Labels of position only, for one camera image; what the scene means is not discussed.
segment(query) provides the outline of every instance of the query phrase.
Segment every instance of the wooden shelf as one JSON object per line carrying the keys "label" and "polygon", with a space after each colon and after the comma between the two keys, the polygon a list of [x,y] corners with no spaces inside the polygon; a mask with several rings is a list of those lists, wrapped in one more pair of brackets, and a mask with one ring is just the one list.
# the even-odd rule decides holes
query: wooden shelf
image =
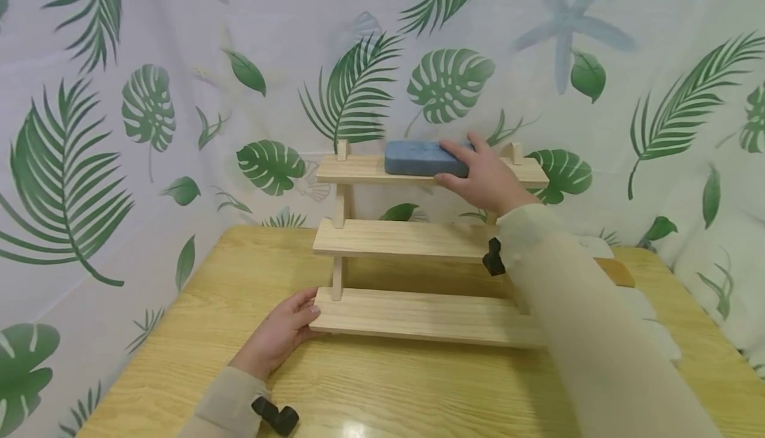
{"label": "wooden shelf", "polygon": [[[527,188],[547,187],[549,180],[537,160],[523,157],[521,165],[513,165],[503,158],[518,179]],[[336,155],[327,155],[316,172],[317,181],[337,184],[398,184],[401,186],[435,186],[432,177],[388,175],[384,171],[384,157],[377,155],[348,155],[338,161]]]}
{"label": "wooden shelf", "polygon": [[[336,228],[330,218],[323,218],[313,252],[338,257],[408,256],[481,263],[488,252],[489,238],[494,235],[493,227],[483,225],[346,220],[342,228]],[[619,261],[596,258],[595,262],[615,284],[635,287],[635,279]]]}
{"label": "wooden shelf", "polygon": [[332,301],[330,290],[320,287],[316,295],[321,315],[311,323],[313,330],[515,348],[545,346],[537,321],[504,299],[346,288],[340,301]]}

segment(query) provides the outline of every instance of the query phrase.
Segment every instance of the wooden table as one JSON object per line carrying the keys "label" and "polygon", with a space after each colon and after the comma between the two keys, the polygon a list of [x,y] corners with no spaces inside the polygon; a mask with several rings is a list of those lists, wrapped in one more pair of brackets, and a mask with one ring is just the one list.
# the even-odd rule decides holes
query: wooden table
{"label": "wooden table", "polygon": [[[266,313],[330,281],[314,231],[231,228],[165,314],[80,438],[172,437]],[[643,249],[617,249],[683,349],[680,372],[726,437],[765,433],[765,386],[683,286]],[[480,266],[351,261],[348,287],[501,297]],[[270,381],[301,415],[296,437],[577,437],[546,352],[328,336]],[[276,437],[263,424],[259,437]]]}

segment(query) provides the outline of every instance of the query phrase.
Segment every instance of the blue eraser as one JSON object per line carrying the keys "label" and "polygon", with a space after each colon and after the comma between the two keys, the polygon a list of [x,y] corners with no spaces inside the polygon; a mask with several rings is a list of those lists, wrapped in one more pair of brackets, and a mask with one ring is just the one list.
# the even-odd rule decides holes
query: blue eraser
{"label": "blue eraser", "polygon": [[[468,142],[463,145],[473,149]],[[388,175],[433,177],[451,173],[468,177],[468,166],[443,150],[437,141],[389,141],[384,147],[384,171]]]}

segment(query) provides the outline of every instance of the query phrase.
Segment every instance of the sleeve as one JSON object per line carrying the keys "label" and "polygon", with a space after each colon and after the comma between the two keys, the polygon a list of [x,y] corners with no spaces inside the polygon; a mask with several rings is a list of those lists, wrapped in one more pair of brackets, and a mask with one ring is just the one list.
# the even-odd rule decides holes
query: sleeve
{"label": "sleeve", "polygon": [[250,405],[257,397],[270,398],[266,384],[233,367],[212,381],[178,438],[253,438],[260,416]]}
{"label": "sleeve", "polygon": [[547,336],[585,438],[721,437],[614,284],[542,204],[497,221],[499,255]]}

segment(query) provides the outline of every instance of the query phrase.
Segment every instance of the black strap buckle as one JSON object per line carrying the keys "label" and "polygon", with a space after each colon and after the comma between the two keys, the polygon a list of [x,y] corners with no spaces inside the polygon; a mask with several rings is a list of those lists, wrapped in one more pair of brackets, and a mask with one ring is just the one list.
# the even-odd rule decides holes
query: black strap buckle
{"label": "black strap buckle", "polygon": [[257,397],[250,406],[280,437],[288,437],[300,421],[300,416],[294,408],[284,407],[279,411],[266,397]]}
{"label": "black strap buckle", "polygon": [[505,264],[499,257],[500,248],[502,248],[502,244],[499,243],[499,239],[496,237],[489,239],[489,253],[483,257],[483,266],[486,267],[492,277],[505,273]]}

